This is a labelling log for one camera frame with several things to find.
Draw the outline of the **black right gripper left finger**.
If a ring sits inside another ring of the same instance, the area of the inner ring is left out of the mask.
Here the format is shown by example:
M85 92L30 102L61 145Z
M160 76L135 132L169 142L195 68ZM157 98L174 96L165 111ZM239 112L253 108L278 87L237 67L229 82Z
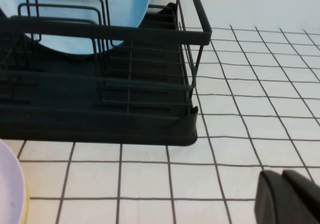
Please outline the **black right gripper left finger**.
M296 192L273 171L259 175L254 213L258 224L300 224L304 211Z

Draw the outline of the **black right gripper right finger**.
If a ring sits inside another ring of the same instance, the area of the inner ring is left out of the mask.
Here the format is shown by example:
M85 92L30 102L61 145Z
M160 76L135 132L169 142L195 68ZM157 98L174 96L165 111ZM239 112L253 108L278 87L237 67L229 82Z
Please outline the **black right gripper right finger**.
M293 188L302 205L320 223L320 187L293 170L284 170L282 176Z

